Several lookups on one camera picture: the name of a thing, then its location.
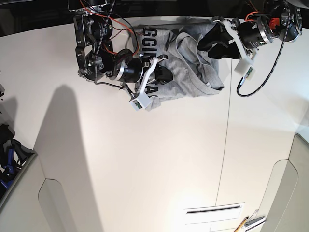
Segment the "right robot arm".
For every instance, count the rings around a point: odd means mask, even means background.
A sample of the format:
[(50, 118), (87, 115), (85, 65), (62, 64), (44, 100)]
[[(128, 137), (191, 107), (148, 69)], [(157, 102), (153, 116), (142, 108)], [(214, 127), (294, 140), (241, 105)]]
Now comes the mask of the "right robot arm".
[(160, 65), (167, 55), (158, 56), (140, 53), (139, 33), (123, 19), (118, 32), (132, 35), (133, 50), (124, 48), (114, 51), (112, 39), (116, 20), (113, 0), (70, 0), (68, 6), (79, 3), (75, 9), (74, 30), (76, 38), (75, 54), (78, 75), (96, 85), (107, 85), (125, 90), (131, 98), (141, 93), (142, 84), (164, 85), (173, 80), (172, 72)]

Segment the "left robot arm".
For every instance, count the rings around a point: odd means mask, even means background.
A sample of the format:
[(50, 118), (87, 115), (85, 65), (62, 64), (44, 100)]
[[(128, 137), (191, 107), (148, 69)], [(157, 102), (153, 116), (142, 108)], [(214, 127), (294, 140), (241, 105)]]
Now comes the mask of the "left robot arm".
[(286, 0), (268, 0), (263, 11), (252, 11), (244, 20), (214, 17), (214, 27), (198, 42), (198, 50), (210, 58), (238, 59), (243, 66), (252, 66), (261, 46), (275, 39), (293, 42), (302, 34), (299, 7)]

